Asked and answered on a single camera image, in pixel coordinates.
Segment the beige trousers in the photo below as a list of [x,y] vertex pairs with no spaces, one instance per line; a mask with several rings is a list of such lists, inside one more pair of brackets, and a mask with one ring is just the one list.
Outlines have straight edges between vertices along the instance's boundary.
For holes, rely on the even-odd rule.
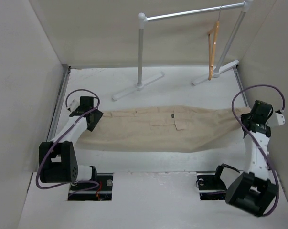
[[105,111],[94,130],[84,131],[77,143],[100,151],[193,153],[239,129],[236,117],[249,111],[184,105]]

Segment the wooden clothes hanger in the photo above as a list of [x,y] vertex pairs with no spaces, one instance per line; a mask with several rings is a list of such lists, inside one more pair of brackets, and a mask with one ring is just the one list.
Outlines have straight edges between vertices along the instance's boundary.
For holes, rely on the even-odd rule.
[[220,26],[220,15],[222,11],[222,6],[219,9],[219,15],[218,19],[215,22],[212,29],[210,29],[207,33],[208,35],[208,60],[209,60],[209,74],[208,74],[208,81],[210,81],[213,77],[213,67],[214,67],[214,61],[215,61],[215,54],[216,54],[216,44],[218,39],[218,33],[219,33],[219,26]]

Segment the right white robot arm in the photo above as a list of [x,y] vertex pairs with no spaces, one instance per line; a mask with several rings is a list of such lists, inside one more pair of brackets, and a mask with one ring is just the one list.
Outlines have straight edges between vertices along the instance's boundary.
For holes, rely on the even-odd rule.
[[256,100],[251,111],[241,115],[245,143],[245,167],[241,175],[225,192],[225,201],[256,217],[266,215],[265,210],[279,193],[278,182],[269,179],[267,146],[271,127],[285,123],[283,114],[272,105]]

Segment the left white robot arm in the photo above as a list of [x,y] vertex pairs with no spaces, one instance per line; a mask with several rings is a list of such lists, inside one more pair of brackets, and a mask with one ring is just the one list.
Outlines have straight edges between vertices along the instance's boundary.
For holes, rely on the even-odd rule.
[[61,132],[39,146],[39,178],[43,183],[75,183],[82,181],[87,190],[98,185],[98,175],[94,166],[78,164],[74,145],[85,131],[92,132],[103,113],[94,105],[97,97],[81,96],[80,104],[71,103],[68,122]]

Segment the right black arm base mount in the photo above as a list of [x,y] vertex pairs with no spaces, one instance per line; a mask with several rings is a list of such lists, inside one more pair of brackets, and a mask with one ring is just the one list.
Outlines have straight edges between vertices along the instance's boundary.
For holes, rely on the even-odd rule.
[[226,184],[214,173],[197,173],[195,183],[200,200],[225,200]]

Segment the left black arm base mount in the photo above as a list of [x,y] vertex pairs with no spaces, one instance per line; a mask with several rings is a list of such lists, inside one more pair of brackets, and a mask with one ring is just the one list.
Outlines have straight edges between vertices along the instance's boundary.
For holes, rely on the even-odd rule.
[[98,186],[92,183],[76,183],[69,188],[68,201],[111,201],[113,173],[98,174]]

